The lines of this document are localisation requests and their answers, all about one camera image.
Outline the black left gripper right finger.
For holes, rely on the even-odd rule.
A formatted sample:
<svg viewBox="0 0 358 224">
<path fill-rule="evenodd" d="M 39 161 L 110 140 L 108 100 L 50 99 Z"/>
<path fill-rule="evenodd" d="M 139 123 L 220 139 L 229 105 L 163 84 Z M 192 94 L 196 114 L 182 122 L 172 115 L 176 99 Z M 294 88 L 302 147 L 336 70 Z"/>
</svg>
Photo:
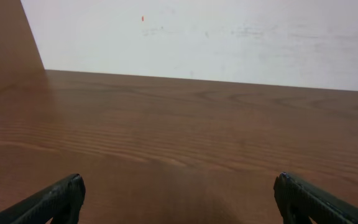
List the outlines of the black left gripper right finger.
<svg viewBox="0 0 358 224">
<path fill-rule="evenodd" d="M 358 208 L 286 172 L 273 186 L 284 224 L 358 224 Z"/>
</svg>

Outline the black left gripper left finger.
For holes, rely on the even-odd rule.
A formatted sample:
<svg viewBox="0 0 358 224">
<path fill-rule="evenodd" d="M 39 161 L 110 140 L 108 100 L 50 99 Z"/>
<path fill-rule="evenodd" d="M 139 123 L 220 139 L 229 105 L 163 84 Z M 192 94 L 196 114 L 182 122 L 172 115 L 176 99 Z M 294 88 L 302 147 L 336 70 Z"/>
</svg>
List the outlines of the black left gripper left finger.
<svg viewBox="0 0 358 224">
<path fill-rule="evenodd" d="M 77 224 L 85 201 L 85 183 L 71 174 L 0 212 L 0 224 Z"/>
</svg>

